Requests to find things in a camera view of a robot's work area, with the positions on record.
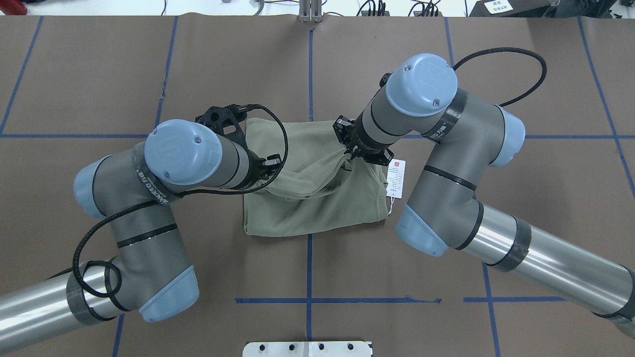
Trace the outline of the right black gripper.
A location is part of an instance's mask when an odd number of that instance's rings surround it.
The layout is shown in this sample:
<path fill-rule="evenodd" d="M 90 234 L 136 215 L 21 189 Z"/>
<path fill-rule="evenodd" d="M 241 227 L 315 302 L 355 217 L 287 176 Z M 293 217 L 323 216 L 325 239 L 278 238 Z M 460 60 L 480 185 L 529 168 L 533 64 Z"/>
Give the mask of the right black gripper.
<path fill-rule="evenodd" d="M 389 147 L 395 142 L 395 129 L 390 124 L 395 120 L 395 109 L 383 88 L 391 74 L 383 75 L 379 90 L 356 119 L 340 115 L 332 125 L 351 160 L 358 157 L 370 164 L 388 166 L 394 158 Z"/>

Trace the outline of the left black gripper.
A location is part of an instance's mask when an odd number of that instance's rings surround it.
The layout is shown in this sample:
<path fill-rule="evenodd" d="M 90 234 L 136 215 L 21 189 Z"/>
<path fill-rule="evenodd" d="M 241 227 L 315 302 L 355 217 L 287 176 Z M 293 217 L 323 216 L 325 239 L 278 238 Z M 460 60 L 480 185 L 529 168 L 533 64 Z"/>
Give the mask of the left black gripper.
<path fill-rule="evenodd" d="M 231 104 L 222 108 L 212 106 L 195 118 L 195 122 L 215 133 L 222 149 L 218 169 L 202 181 L 201 186 L 224 190 L 262 190 L 279 175 L 283 168 L 282 155 L 261 158 L 248 147 L 247 136 L 240 123 L 247 119 L 248 112 L 252 110 L 265 111 L 283 128 L 277 116 L 259 104 Z"/>

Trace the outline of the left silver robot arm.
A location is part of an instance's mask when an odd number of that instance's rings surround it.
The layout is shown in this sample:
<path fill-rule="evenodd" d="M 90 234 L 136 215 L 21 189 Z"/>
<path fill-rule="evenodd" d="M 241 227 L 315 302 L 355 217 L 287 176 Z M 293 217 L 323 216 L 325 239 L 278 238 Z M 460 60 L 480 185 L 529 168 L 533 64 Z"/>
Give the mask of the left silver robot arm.
<path fill-rule="evenodd" d="M 129 151 L 105 156 L 73 181 L 75 200 L 98 219 L 69 268 L 1 297 L 1 352 L 20 350 L 138 310 L 153 323 L 199 298 L 172 204 L 193 194 L 241 195 L 263 189 L 286 163 L 248 149 L 241 122 L 260 104 L 211 107 L 195 120 L 158 124 Z"/>

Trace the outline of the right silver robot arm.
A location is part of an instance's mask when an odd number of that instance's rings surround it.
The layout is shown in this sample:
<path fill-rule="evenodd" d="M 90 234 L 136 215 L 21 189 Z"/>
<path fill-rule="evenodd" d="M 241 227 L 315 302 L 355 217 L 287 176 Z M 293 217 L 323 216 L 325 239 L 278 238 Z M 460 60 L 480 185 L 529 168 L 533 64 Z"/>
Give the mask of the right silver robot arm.
<path fill-rule="evenodd" d="M 460 88 L 454 69 L 418 54 L 385 74 L 354 119 L 333 124 L 352 158 L 389 165 L 410 132 L 435 143 L 395 228 L 434 257 L 448 248 L 540 283 L 634 337 L 634 272 L 475 198 L 488 167 L 508 164 L 525 140 L 522 120 Z"/>

